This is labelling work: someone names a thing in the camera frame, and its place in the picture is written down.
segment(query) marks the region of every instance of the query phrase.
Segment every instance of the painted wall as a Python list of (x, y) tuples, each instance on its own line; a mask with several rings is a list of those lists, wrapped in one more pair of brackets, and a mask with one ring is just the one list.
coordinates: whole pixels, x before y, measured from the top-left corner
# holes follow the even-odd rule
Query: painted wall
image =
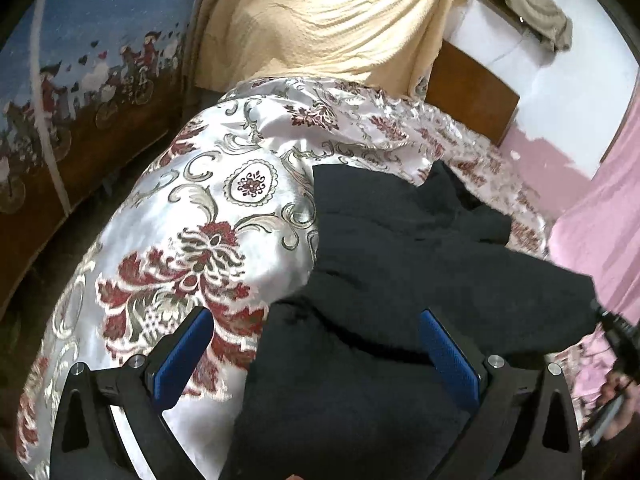
[(0, 318), (70, 210), (178, 125), (193, 4), (37, 0), (0, 50)]
[(545, 51), (480, 0), (452, 13), (446, 39), (520, 95), (502, 148), (520, 155), (514, 164), (542, 205), (559, 214), (598, 169), (630, 101), (638, 63), (597, 0), (554, 1), (574, 22), (567, 52)]

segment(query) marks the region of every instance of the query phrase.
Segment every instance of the mural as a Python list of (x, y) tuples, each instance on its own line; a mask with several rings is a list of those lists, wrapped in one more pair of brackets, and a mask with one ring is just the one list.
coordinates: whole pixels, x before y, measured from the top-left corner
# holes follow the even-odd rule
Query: mural
[[(82, 152), (85, 140), (91, 149), (100, 140), (105, 149), (120, 148), (121, 164), (136, 155), (110, 145), (110, 133), (140, 127), (163, 113), (167, 99), (179, 98), (192, 6), (193, 0), (45, 0), (35, 61), (56, 161), (68, 157), (66, 164), (73, 164), (91, 156)], [(33, 7), (0, 52), (0, 214), (20, 211), (29, 192), (25, 174), (49, 178), (30, 84), (32, 27)], [(135, 135), (152, 142), (164, 131)], [(112, 169), (104, 168), (104, 174)]]

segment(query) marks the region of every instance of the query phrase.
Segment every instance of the white wall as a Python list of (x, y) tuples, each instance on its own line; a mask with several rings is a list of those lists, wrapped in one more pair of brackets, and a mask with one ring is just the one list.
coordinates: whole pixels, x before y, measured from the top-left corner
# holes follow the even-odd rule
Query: white wall
[(549, 53), (532, 36), (470, 0), (452, 12), (445, 38), (520, 95), (518, 127), (565, 153), (592, 177), (625, 113), (638, 63), (597, 0), (554, 0), (574, 22), (567, 52)]

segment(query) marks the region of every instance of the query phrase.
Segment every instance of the pink cloth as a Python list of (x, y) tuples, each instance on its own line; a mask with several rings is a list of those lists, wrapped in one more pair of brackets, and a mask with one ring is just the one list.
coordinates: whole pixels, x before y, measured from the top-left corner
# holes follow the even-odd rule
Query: pink cloth
[[(587, 194), (554, 226), (552, 260), (593, 276), (598, 300), (630, 322), (640, 318), (640, 94)], [(585, 348), (574, 397), (592, 405), (614, 362), (601, 330)]]

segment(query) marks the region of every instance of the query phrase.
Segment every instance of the yellow blanket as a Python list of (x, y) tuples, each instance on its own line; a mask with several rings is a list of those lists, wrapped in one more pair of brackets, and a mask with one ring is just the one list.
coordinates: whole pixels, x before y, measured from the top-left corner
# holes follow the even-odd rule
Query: yellow blanket
[(283, 75), (332, 76), (412, 95), (454, 0), (218, 0), (195, 84), (226, 91)]

